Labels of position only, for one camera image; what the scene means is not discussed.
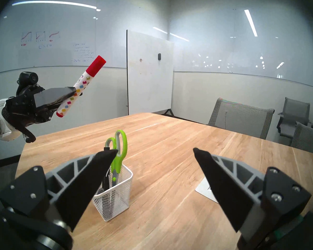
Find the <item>gray office chair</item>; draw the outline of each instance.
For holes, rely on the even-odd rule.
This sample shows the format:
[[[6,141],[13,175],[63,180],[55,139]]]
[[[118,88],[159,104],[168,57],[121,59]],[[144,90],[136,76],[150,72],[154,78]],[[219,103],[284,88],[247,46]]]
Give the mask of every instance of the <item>gray office chair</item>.
[[[291,147],[313,153],[313,128],[297,122]]]
[[[280,119],[277,124],[280,136],[292,139],[296,129],[296,122],[313,128],[313,123],[310,123],[308,119],[309,107],[309,103],[285,98],[283,112],[279,113]]]
[[[274,112],[218,98],[208,125],[265,139]]]

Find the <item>green scissors handle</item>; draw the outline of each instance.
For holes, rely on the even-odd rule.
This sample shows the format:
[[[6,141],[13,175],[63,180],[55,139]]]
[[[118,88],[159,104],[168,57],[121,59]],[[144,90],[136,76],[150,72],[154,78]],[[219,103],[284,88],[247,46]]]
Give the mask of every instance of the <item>green scissors handle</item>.
[[[123,140],[122,154],[121,154],[121,141],[119,139],[120,134],[122,135],[122,140]],[[115,138],[110,137],[109,139],[107,139],[107,141],[105,142],[105,146],[109,147],[110,142],[112,142],[112,148],[118,150],[116,157],[111,163],[110,169],[112,173],[114,173],[114,170],[116,170],[116,173],[119,174],[121,172],[122,161],[127,155],[127,136],[123,130],[118,130],[115,133]]]

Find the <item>chair armrest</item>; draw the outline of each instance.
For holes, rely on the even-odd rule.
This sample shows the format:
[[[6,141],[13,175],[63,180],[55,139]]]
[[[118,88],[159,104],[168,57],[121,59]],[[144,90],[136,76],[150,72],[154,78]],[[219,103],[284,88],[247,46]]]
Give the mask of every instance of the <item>chair armrest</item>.
[[[284,115],[282,113],[278,113],[278,115],[280,115],[280,118],[279,118],[279,121],[278,121],[278,124],[277,124],[277,129],[278,129],[278,132],[280,133],[281,132],[281,129],[280,129],[280,125],[281,123],[283,122],[284,120]]]
[[[308,122],[308,123],[307,123],[307,127],[311,127],[311,128],[313,128],[313,123]]]

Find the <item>ceiling light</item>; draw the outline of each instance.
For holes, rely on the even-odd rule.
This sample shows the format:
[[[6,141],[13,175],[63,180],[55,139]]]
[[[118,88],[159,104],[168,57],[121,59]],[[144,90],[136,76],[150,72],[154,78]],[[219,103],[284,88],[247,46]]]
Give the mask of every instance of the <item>ceiling light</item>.
[[[156,30],[158,30],[158,31],[161,31],[162,33],[168,34],[166,31],[163,31],[163,30],[161,30],[161,29],[159,29],[159,28],[156,28],[156,27],[153,27],[153,28],[156,29]]]
[[[252,17],[250,16],[249,10],[245,10],[245,13],[246,13],[246,15],[247,15],[249,24],[250,24],[250,26],[252,27],[254,36],[257,37],[257,33],[256,33],[256,30],[255,30],[255,27],[254,27],[254,23],[253,23]]]
[[[171,34],[171,35],[172,35],[172,36],[174,36],[174,37],[177,37],[177,38],[183,39],[184,41],[187,41],[187,42],[189,42],[189,40],[187,40],[187,39],[185,39],[185,38],[183,38],[183,37],[179,37],[179,36],[177,36],[177,35],[174,35],[174,34],[172,34],[172,33],[169,33],[169,34]]]
[[[59,2],[59,1],[25,1],[25,2],[16,2],[13,3],[12,6],[20,5],[20,4],[28,4],[28,3],[55,3],[55,4],[69,4],[69,5],[75,5],[75,6],[82,6],[87,8],[95,9],[96,11],[100,11],[100,9],[96,9],[95,6],[87,5],[87,4],[81,4],[76,2]]]

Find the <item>screw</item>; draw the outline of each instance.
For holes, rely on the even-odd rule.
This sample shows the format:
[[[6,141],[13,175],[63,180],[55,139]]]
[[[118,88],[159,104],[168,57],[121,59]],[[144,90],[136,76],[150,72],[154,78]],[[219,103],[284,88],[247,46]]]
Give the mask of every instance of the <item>screw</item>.
[[[274,168],[270,168],[269,171],[271,171],[273,173],[278,173],[277,169],[274,169]]]
[[[281,195],[279,195],[278,193],[273,193],[271,195],[271,198],[275,201],[275,202],[280,202],[283,198]]]
[[[300,187],[299,186],[292,186],[292,189],[295,190],[296,192],[300,192]]]

